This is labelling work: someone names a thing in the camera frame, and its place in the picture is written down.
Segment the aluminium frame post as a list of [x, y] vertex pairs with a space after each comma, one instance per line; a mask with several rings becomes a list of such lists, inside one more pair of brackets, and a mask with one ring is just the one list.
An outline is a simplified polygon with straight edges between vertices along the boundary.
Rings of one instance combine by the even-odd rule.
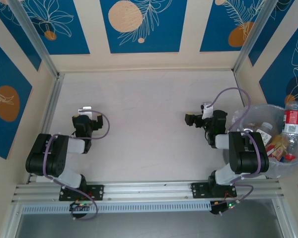
[[48, 50], [46, 49], [42, 39], [40, 38], [38, 32], [36, 31], [34, 25], [32, 24], [29, 16], [27, 15], [25, 9], [19, 2], [19, 0], [6, 0], [13, 15], [19, 22], [20, 26], [22, 27], [23, 31], [25, 32], [27, 38], [30, 40], [31, 44], [35, 48], [36, 52], [40, 56], [41, 60], [51, 73], [51, 75], [58, 79], [59, 72], [54, 65]]
[[23, 212], [23, 206], [24, 205], [19, 203], [8, 206], [6, 216], [3, 220], [3, 226], [0, 231], [0, 238], [16, 238]]
[[260, 33], [262, 32], [263, 27], [265, 26], [266, 22], [268, 21], [272, 11], [274, 10], [278, 0], [265, 0], [263, 4], [263, 8], [258, 14], [257, 19], [255, 20], [253, 27], [245, 40], [244, 45], [242, 46], [240, 53], [237, 57], [237, 60], [232, 68], [234, 76], [236, 76], [241, 67], [243, 62], [248, 57], [251, 49], [253, 48], [256, 40], [258, 39]]
[[293, 228], [292, 218], [283, 199], [272, 199], [275, 213], [279, 222], [283, 238], [297, 238]]

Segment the aluminium side rail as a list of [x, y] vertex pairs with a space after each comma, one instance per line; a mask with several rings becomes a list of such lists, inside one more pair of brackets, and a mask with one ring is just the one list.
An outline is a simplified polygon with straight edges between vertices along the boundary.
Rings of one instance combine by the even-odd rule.
[[[240, 80], [239, 80], [237, 74], [234, 71], [233, 71], [233, 75], [234, 75], [237, 87], [242, 88], [241, 84], [240, 84]], [[245, 95], [244, 92], [239, 91], [239, 93], [240, 93], [240, 97], [241, 97], [241, 100], [242, 100], [242, 104], [243, 104], [244, 107], [246, 107], [248, 105], [248, 98], [247, 98], [247, 96]]]
[[30, 182], [30, 177], [32, 175], [44, 176], [43, 169], [43, 160], [44, 152], [46, 146], [55, 133], [50, 133], [51, 125], [54, 118], [56, 106], [58, 103], [59, 95], [61, 92], [62, 84], [64, 82], [65, 75], [60, 73], [58, 78], [54, 81], [54, 85], [49, 97], [48, 104], [45, 109], [43, 116], [43, 124], [41, 126], [40, 133], [36, 136], [33, 146], [30, 150], [30, 153], [25, 162], [26, 171], [29, 173], [27, 183]]

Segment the clear square bottle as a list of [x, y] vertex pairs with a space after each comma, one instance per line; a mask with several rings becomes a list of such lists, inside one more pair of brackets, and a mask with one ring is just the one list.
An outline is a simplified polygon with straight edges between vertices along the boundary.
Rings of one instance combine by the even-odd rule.
[[263, 122], [258, 128], [257, 132], [261, 134], [261, 138], [263, 140], [264, 146], [266, 146], [270, 140], [272, 139], [272, 132], [273, 126], [268, 122]]

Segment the clear plastic bin liner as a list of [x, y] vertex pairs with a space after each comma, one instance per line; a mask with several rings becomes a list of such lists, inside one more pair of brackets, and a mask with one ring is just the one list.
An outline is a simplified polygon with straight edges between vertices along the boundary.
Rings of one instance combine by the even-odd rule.
[[[273, 136], [279, 135], [283, 128], [284, 108], [271, 105], [253, 105], [250, 110], [245, 114], [247, 107], [234, 112], [230, 125], [233, 125], [232, 131], [242, 131], [245, 128], [250, 128], [250, 123], [261, 124], [267, 122], [273, 126], [271, 134]], [[291, 162], [279, 162], [275, 158], [269, 158], [269, 168], [267, 172], [262, 172], [272, 179], [278, 179], [290, 174], [295, 168], [298, 167], [298, 149], [296, 149], [297, 157]]]

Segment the small circuit board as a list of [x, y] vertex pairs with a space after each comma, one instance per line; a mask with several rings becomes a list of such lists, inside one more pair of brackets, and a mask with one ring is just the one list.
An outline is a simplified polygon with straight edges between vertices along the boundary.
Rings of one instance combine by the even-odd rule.
[[70, 212], [87, 212], [90, 210], [91, 204], [90, 203], [79, 203], [73, 202], [70, 204], [69, 211]]
[[211, 213], [222, 216], [224, 212], [233, 209], [240, 203], [240, 200], [211, 201]]

